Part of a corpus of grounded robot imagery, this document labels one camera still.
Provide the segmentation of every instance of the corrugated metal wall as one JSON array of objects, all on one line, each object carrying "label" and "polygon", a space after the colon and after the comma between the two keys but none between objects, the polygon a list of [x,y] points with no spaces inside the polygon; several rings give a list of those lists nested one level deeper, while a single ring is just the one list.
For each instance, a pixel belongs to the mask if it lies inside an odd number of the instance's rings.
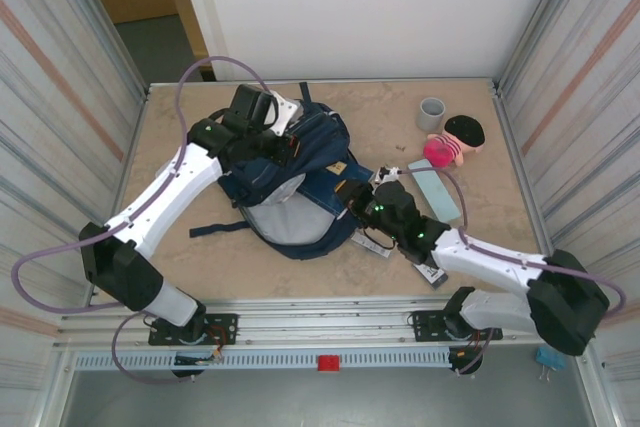
[{"label": "corrugated metal wall", "polygon": [[640,0],[552,0],[501,82],[552,243],[622,285],[597,345],[640,425]]},{"label": "corrugated metal wall", "polygon": [[[145,94],[92,0],[0,0],[0,20],[0,426],[16,426],[34,412],[57,318],[18,297],[11,266],[109,217]],[[83,302],[79,253],[22,279],[43,302]]]}]

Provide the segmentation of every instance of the gray cup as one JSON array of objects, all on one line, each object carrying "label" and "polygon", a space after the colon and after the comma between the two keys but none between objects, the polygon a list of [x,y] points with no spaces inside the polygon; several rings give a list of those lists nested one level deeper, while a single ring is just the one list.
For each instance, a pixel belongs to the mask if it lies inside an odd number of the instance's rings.
[{"label": "gray cup", "polygon": [[416,125],[425,132],[436,132],[440,127],[444,112],[444,102],[435,97],[427,97],[420,102]]}]

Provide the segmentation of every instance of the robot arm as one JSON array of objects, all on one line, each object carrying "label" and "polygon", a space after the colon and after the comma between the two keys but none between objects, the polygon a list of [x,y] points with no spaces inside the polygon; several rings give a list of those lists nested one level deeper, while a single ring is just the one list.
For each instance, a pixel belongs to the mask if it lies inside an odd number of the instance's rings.
[{"label": "robot arm", "polygon": [[[247,85],[236,91],[221,123],[220,113],[193,125],[187,136],[185,155],[180,151],[155,181],[105,226],[87,224],[84,240],[123,222],[127,228],[110,238],[82,248],[85,276],[133,311],[144,310],[179,328],[185,342],[202,333],[204,306],[169,283],[150,263],[160,240],[187,206],[206,187],[215,183],[231,164],[263,157],[285,164],[297,154],[295,137],[285,135],[287,124],[298,113],[299,104],[277,93],[269,94]],[[169,177],[171,182],[151,205],[130,220],[145,202],[157,195]]]},{"label": "robot arm", "polygon": [[336,192],[363,227],[391,237],[414,264],[473,275],[509,292],[486,293],[470,287],[458,290],[444,309],[452,337],[462,339],[475,330],[507,328],[537,333],[568,355],[584,352],[609,300],[591,280],[542,268],[561,266],[584,273],[575,257],[560,250],[545,258],[504,249],[423,216],[396,174],[394,169],[382,178],[378,175],[381,183],[375,189],[368,183],[347,180]]}]

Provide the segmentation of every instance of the wooden table surface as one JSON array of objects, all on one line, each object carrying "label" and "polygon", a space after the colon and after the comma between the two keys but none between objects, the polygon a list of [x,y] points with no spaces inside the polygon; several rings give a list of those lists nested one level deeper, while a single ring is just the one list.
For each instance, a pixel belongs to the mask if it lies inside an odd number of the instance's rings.
[{"label": "wooden table surface", "polygon": [[[179,145],[174,89],[154,86],[151,90],[126,204],[154,179]],[[297,84],[274,85],[273,89],[285,97],[300,97]],[[312,83],[310,90],[314,100],[342,115],[354,155],[371,170],[383,165],[406,167],[422,158],[426,136],[415,126],[415,116],[425,97],[445,102],[445,118],[457,114],[477,118],[487,137],[484,150],[468,155],[462,167],[450,168],[467,201],[469,233],[507,248],[537,251],[486,81]],[[235,86],[230,85],[187,84],[181,102],[187,124],[228,107],[234,92]],[[429,215],[413,179],[404,176],[402,182],[421,211]],[[455,198],[446,179],[444,183]],[[240,213],[231,208],[219,186],[205,189],[169,229],[153,264],[174,285],[200,300],[430,295],[451,293],[461,285],[491,288],[473,277],[452,274],[434,291],[398,251],[384,259],[351,241],[323,258],[295,261],[278,254],[249,230],[189,238],[191,227],[238,220]]]}]

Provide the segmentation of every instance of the stuffed toy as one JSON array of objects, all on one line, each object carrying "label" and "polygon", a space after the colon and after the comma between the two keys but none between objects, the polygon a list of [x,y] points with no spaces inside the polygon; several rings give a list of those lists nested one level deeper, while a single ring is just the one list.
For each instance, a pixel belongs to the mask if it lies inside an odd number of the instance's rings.
[{"label": "stuffed toy", "polygon": [[444,124],[441,134],[429,134],[424,146],[424,158],[433,167],[446,167],[452,161],[460,167],[464,154],[480,152],[484,145],[484,130],[480,122],[467,115],[456,115]]}]

